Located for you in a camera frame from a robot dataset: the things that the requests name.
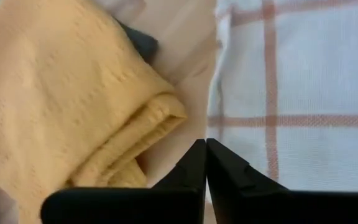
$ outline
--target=white checkered towel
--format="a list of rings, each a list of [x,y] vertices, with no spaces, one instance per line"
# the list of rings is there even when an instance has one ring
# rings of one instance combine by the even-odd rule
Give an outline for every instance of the white checkered towel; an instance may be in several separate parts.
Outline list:
[[[358,0],[218,0],[208,138],[290,189],[358,191]]]

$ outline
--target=fabric fold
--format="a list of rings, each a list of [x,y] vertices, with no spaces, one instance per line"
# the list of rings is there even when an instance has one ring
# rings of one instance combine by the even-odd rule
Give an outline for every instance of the fabric fold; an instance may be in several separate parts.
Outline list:
[[[92,2],[0,0],[0,187],[19,223],[63,187],[144,187],[135,157],[185,118]]]

